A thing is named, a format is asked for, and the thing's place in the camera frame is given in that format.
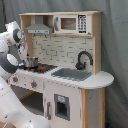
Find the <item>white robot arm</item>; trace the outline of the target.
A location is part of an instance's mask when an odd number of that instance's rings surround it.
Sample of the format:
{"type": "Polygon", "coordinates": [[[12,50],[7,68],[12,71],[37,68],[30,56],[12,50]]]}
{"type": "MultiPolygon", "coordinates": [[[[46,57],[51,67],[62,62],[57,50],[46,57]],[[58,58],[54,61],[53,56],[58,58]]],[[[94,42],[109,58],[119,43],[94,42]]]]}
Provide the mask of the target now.
{"type": "Polygon", "coordinates": [[[20,59],[27,59],[27,43],[16,21],[5,25],[6,31],[0,33],[0,122],[4,127],[12,124],[16,128],[51,128],[48,120],[26,109],[19,101],[7,80],[17,71],[19,63],[9,53],[11,45],[18,45],[20,59]]]}

